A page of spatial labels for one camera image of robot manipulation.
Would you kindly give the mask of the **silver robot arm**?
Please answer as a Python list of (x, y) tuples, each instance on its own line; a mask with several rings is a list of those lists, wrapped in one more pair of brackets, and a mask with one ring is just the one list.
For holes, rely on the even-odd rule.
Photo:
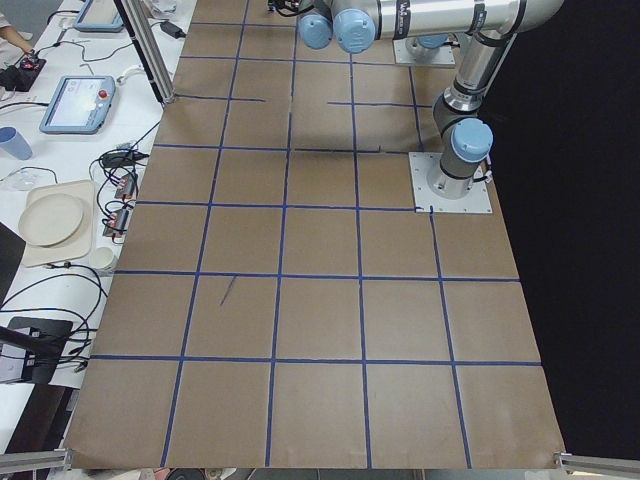
[(445, 142), (441, 164), (429, 174), (436, 194), (460, 198), (470, 188), (472, 170), (488, 153), (471, 156), (459, 146), (471, 132), (460, 125), (477, 115), (514, 38), (551, 19), (559, 1), (273, 1), (281, 16), (296, 17), (304, 44), (323, 49), (336, 41), (348, 54), (360, 54), (381, 39), (392, 41), (395, 60), (440, 68), (438, 56), (450, 36), (460, 42), (452, 59), (456, 75), (436, 97), (434, 121)]

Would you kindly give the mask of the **person forearm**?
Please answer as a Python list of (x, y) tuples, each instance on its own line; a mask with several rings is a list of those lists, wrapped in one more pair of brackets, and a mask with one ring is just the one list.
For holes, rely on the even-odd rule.
[(11, 24), (4, 25), (0, 28), (0, 36), (11, 45), (19, 48), (24, 54), (29, 54), (33, 51), (31, 43)]

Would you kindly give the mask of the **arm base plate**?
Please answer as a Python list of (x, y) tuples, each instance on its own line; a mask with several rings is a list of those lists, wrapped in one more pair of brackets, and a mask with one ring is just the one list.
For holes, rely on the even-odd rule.
[(448, 34), (407, 37), (393, 41), (395, 62), (400, 65), (451, 69), (455, 66)]
[(441, 153), (411, 152), (410, 173), (415, 210), (424, 213), (491, 214), (488, 186), (478, 166), (467, 179), (454, 179), (441, 170)]

